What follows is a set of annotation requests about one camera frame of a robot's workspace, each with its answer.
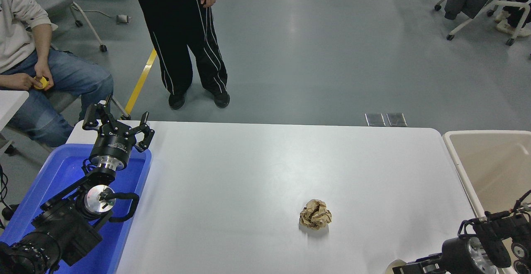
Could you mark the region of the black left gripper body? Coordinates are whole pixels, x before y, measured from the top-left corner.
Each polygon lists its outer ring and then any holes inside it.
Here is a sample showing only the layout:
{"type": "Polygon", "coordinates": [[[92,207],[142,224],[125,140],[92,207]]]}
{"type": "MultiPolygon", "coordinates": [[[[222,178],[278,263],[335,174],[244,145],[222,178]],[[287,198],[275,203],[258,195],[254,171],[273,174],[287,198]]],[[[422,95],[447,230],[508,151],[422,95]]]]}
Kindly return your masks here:
{"type": "Polygon", "coordinates": [[[127,164],[135,144],[135,136],[124,136],[120,132],[114,133],[110,129],[100,127],[90,154],[91,163],[96,164],[102,157],[110,157],[121,164],[127,164]]]}

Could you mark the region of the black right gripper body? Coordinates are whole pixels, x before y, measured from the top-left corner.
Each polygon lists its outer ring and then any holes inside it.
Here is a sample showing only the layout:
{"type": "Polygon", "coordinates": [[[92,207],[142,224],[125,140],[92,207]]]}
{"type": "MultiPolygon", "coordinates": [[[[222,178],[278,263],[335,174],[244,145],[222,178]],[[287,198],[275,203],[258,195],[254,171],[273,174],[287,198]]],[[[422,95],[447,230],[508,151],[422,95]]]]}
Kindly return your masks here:
{"type": "Polygon", "coordinates": [[[441,268],[451,274],[473,274],[474,267],[468,249],[469,240],[453,238],[443,242],[441,268]]]}

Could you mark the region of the person's right hand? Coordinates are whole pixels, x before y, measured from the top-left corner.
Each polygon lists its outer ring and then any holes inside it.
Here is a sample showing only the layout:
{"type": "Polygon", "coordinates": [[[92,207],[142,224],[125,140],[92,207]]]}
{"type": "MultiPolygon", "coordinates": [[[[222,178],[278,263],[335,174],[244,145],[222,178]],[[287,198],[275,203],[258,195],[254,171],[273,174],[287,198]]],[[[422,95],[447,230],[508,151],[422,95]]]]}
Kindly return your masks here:
{"type": "Polygon", "coordinates": [[[0,76],[1,89],[28,91],[34,87],[42,88],[39,80],[26,73],[16,73],[12,75],[0,76]]]}

